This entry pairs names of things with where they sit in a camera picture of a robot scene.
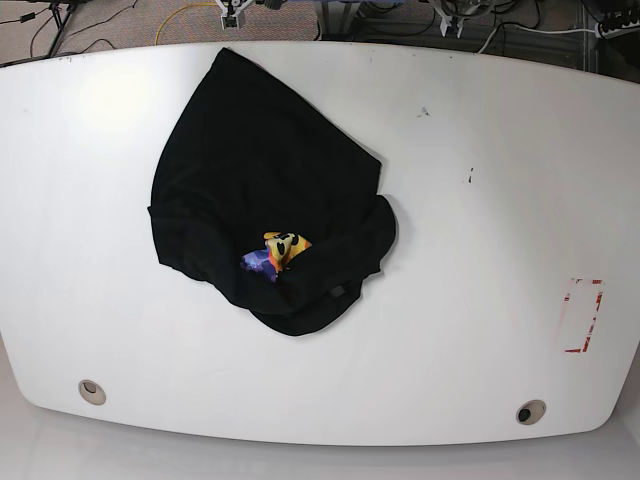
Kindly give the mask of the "black graphic t-shirt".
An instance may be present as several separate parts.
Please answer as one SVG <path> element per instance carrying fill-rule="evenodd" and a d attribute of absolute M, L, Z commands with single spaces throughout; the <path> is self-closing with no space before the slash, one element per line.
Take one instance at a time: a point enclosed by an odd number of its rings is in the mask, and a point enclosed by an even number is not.
<path fill-rule="evenodd" d="M 221 50 L 159 158 L 159 262 L 288 336 L 355 303 L 396 238 L 381 163 L 285 83 Z"/>

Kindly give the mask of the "red tape rectangle marking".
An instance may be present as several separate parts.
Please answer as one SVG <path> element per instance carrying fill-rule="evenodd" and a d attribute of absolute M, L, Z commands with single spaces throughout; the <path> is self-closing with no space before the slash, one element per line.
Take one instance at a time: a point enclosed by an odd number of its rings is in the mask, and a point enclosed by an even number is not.
<path fill-rule="evenodd" d="M 585 353 L 597 321 L 604 295 L 602 279 L 572 278 L 565 294 L 558 340 L 566 354 Z"/>

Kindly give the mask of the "right table grommet hole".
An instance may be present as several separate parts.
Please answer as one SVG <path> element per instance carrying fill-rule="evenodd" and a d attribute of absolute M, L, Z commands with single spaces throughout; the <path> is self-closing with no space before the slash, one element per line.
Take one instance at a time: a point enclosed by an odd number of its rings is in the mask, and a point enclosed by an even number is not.
<path fill-rule="evenodd" d="M 516 420 L 520 425 L 530 426 L 539 422 L 546 413 L 546 403 L 535 399 L 523 404 L 516 412 Z"/>

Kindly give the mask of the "table grommet hole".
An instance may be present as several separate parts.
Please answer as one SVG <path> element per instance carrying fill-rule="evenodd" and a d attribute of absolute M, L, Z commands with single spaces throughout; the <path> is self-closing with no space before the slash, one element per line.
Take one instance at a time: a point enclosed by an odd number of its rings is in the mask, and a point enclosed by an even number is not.
<path fill-rule="evenodd" d="M 546 413 L 546 403 L 535 399 L 523 404 L 516 412 L 516 420 L 520 425 L 530 426 L 539 422 Z"/>
<path fill-rule="evenodd" d="M 90 380 L 82 380 L 78 384 L 81 397 L 91 405 L 101 406 L 106 402 L 106 394 L 102 387 Z"/>

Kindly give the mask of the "left table grommet hole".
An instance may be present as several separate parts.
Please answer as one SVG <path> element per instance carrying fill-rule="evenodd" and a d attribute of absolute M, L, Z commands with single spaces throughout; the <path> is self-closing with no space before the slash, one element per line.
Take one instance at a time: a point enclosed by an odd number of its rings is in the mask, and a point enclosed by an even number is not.
<path fill-rule="evenodd" d="M 106 402 L 106 394 L 102 387 L 90 380 L 82 380 L 78 384 L 81 397 L 91 405 L 101 406 Z"/>

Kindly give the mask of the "black tripod stand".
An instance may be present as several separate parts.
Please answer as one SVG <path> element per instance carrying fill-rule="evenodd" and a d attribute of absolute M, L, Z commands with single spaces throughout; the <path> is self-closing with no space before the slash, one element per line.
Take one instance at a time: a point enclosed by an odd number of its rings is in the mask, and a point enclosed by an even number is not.
<path fill-rule="evenodd" d="M 50 2 L 49 10 L 51 11 L 51 16 L 56 26 L 56 34 L 45 55 L 46 59 L 53 58 L 58 52 L 63 34 L 65 33 L 67 25 L 76 12 L 79 4 L 80 1 L 72 0 Z"/>

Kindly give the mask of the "white power strip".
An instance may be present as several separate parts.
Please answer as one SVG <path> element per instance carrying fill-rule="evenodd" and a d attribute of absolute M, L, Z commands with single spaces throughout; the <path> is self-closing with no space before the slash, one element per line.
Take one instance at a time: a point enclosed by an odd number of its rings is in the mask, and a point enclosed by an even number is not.
<path fill-rule="evenodd" d="M 639 10 L 630 9 L 606 15 L 595 27 L 599 39 L 613 39 L 639 31 Z"/>

